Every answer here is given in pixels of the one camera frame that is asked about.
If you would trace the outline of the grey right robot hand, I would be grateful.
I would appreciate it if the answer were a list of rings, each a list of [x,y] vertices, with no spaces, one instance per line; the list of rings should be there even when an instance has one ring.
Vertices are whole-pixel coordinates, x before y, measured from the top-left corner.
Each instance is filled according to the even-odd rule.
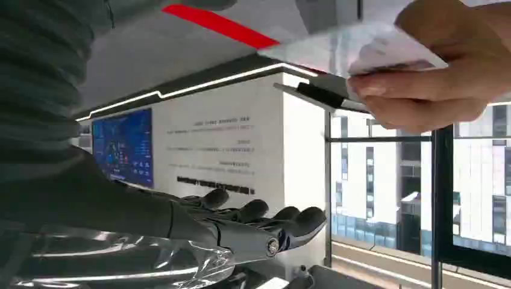
[[[262,203],[219,214],[203,199],[129,191],[75,146],[1,150],[1,220],[28,232],[102,231],[222,247],[245,263],[309,243],[324,227],[317,207],[265,218]]]

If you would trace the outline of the person's hand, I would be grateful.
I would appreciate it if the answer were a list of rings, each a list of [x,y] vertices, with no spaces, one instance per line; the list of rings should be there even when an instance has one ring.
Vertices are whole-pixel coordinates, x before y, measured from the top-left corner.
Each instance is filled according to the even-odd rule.
[[[510,92],[509,2],[413,1],[395,23],[448,67],[351,78],[349,85],[385,128],[420,134],[473,121]]]

